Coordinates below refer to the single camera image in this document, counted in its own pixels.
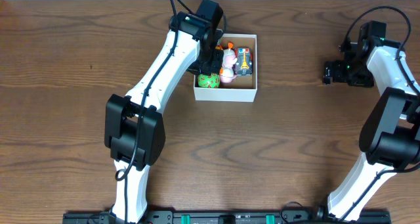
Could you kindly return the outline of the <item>green spotted ball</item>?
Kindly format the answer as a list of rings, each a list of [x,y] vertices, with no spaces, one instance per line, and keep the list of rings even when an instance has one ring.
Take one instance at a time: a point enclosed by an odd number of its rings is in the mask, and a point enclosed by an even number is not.
[[[219,88],[220,77],[218,74],[210,74],[209,76],[200,74],[197,77],[198,87],[202,88]]]

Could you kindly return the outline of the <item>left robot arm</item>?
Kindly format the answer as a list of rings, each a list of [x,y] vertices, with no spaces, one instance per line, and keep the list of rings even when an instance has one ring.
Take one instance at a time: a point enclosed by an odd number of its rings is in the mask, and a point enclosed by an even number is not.
[[[106,103],[104,144],[116,168],[116,200],[110,223],[138,223],[147,210],[146,186],[150,167],[165,144],[163,113],[185,72],[216,74],[223,51],[218,25],[220,5],[202,0],[196,12],[176,12],[165,43],[142,79],[125,96]]]

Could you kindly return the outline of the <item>red grey toy truck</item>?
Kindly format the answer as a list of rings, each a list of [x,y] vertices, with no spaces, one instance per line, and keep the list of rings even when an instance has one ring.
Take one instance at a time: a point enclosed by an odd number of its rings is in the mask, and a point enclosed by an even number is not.
[[[250,76],[253,73],[253,57],[250,48],[235,49],[237,58],[235,72],[238,76]]]

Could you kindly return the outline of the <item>white pink rubber chicken toy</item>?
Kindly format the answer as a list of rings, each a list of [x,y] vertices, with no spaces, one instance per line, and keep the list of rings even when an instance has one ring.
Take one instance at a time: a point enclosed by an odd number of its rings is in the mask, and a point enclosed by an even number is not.
[[[233,47],[234,44],[229,42],[228,48],[223,50],[222,67],[219,71],[219,77],[222,83],[231,83],[237,76],[234,72],[234,67],[236,66],[238,58]]]

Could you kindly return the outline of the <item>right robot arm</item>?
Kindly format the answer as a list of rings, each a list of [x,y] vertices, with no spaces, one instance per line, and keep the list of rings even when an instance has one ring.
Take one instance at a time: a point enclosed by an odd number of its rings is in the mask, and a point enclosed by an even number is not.
[[[397,173],[419,168],[419,84],[401,43],[386,38],[387,25],[362,25],[357,42],[345,38],[343,60],[327,61],[322,82],[373,87],[380,98],[358,139],[360,155],[337,189],[327,197],[327,214],[355,222],[375,192]]]

